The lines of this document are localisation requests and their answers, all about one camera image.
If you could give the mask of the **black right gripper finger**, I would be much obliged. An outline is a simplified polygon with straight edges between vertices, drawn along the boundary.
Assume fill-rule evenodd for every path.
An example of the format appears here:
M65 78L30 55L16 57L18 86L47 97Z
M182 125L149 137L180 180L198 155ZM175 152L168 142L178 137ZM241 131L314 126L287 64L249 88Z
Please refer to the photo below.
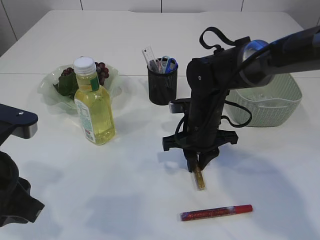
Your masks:
M184 149L183 150L184 157L187 161L188 171L190 173L194 172L198 165L198 155L193 150Z
M213 160L218 157L220 150L218 148L213 149L212 151L200 153L198 158L198 166L201 170L204 170L205 167Z

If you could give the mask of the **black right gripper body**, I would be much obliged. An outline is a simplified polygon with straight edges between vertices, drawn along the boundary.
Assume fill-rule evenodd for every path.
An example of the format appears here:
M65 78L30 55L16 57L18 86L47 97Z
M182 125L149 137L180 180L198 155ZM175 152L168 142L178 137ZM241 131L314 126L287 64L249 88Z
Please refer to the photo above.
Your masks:
M238 135L235 131L221 130L221 120L226 116L222 115L222 110L216 110L210 115L209 122L202 127L196 125L192 116L186 110L172 110L172 114L183 113L183 117L178 123L175 133L162 138L164 151L172 148L179 148L194 153L206 154L215 152L220 146L238 142Z

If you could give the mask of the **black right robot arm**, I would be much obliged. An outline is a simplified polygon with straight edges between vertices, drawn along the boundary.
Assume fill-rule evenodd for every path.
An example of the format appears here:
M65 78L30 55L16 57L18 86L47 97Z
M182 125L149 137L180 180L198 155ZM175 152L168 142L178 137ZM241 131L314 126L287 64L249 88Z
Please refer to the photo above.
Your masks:
M231 90L263 87L278 74L314 71L320 68L320 29L312 27L271 43L243 37L228 39L218 28L208 27L229 45L200 44L213 49L213 54L193 58L187 65L186 77L191 89L189 98L169 102L173 114L182 113L173 135L162 139L165 151L183 150L189 172L203 170L216 158L219 148L235 145L235 131L221 130L224 105Z

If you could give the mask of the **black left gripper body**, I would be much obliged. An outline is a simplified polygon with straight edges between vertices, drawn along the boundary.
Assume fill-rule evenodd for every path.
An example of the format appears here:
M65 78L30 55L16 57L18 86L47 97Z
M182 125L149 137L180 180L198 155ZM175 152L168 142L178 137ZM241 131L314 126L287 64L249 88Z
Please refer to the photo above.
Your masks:
M0 153L0 224L34 223L45 205L31 196L31 184L5 152Z

